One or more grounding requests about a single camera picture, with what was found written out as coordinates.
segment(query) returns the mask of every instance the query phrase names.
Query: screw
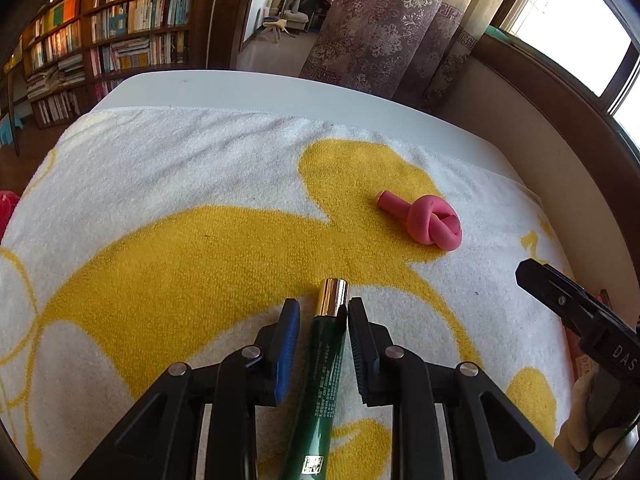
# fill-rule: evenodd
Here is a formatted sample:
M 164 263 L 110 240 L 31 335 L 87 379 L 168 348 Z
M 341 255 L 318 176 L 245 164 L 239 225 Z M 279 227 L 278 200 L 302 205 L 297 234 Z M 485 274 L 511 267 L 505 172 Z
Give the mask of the screw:
M 242 349 L 242 357 L 246 359 L 255 359 L 257 357 L 260 357 L 261 353 L 262 351 L 257 346 L 254 346 L 254 345 L 245 346 Z
M 475 363 L 467 361 L 460 365 L 460 373 L 466 375 L 467 377 L 475 377 L 476 375 L 478 375 L 478 371 L 478 367 Z
M 391 359 L 399 359 L 404 355 L 404 349 L 398 345 L 391 345 L 385 348 L 385 355 Z
M 169 375 L 180 377 L 187 371 L 187 365 L 184 363 L 174 363 L 169 366 Z

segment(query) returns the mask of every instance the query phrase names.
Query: hand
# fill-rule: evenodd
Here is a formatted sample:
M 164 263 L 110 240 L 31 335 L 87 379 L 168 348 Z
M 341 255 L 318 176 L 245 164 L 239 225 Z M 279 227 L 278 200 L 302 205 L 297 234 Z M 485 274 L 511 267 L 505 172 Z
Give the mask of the hand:
M 589 446 L 591 432 L 587 421 L 587 402 L 597 373 L 598 369 L 595 368 L 592 372 L 575 381 L 569 418 L 560 428 L 560 433 L 554 442 L 554 449 L 573 471 L 577 470 L 580 465 L 580 452 Z M 593 441 L 593 450 L 599 457 L 604 458 L 625 431 L 626 428 L 604 430 Z M 638 428 L 633 428 L 605 460 L 605 463 L 593 477 L 594 480 L 610 478 L 615 475 L 631 454 L 636 442 L 638 442 Z

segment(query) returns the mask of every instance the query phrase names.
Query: dark green cosmetic tube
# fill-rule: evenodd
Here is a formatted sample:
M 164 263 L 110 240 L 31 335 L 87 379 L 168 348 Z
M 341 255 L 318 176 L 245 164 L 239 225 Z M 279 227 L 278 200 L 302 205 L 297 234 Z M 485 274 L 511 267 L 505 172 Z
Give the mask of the dark green cosmetic tube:
M 280 480 L 324 480 L 347 327 L 347 282 L 324 280 L 311 325 L 306 382 Z

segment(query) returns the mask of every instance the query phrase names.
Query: white towel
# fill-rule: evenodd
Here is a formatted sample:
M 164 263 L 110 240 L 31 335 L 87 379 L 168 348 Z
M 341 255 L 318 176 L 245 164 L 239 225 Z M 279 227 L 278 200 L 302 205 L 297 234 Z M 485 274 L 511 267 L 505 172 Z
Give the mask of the white towel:
M 442 196 L 461 247 L 416 244 L 375 207 L 383 189 Z M 92 112 L 36 172 L 0 256 L 0 415 L 41 480 L 70 478 L 169 364 L 219 362 L 293 296 L 297 378 L 257 423 L 260 477 L 276 476 L 330 276 L 395 343 L 479 362 L 547 439 L 568 415 L 562 326 L 514 278 L 531 256 L 570 272 L 535 195 L 375 133 L 232 110 Z M 361 404 L 348 343 L 343 363 L 329 478 L 388 478 L 390 409 Z

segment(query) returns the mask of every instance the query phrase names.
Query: black cable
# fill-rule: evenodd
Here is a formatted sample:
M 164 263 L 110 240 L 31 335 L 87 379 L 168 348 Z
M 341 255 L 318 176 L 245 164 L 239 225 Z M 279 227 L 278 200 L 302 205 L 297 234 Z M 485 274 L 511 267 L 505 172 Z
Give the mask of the black cable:
M 619 439 L 616 440 L 616 443 L 611 447 L 611 449 L 609 449 L 609 451 L 607 452 L 607 454 L 604 456 L 604 458 L 602 459 L 602 461 L 598 464 L 597 468 L 595 469 L 595 471 L 591 474 L 591 476 L 589 477 L 589 480 L 593 480 L 596 476 L 596 474 L 598 473 L 598 471 L 600 471 L 600 468 L 602 467 L 602 465 L 607 461 L 607 458 L 609 458 L 611 456 L 611 453 L 613 453 L 613 450 L 616 449 L 619 445 L 620 442 L 623 441 L 623 439 L 629 434 L 631 433 L 631 431 L 633 431 L 633 428 L 635 428 L 638 425 L 638 422 L 640 422 L 640 415 L 636 416 L 636 420 L 634 420 L 631 423 L 631 426 L 629 426 L 628 428 L 626 428 L 625 433 L 623 433 L 622 435 L 620 435 Z

